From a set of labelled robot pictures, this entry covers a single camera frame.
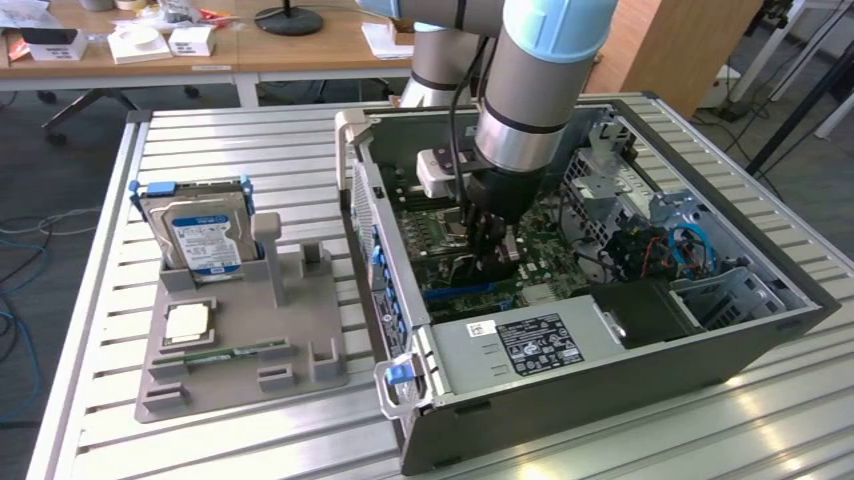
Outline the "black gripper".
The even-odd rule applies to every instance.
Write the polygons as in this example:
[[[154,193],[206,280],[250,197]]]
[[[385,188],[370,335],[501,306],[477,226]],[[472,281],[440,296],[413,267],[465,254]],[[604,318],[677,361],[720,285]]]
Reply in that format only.
[[[535,202],[543,178],[544,169],[511,172],[495,167],[475,171],[467,186],[468,218],[497,217],[507,225],[516,225]]]

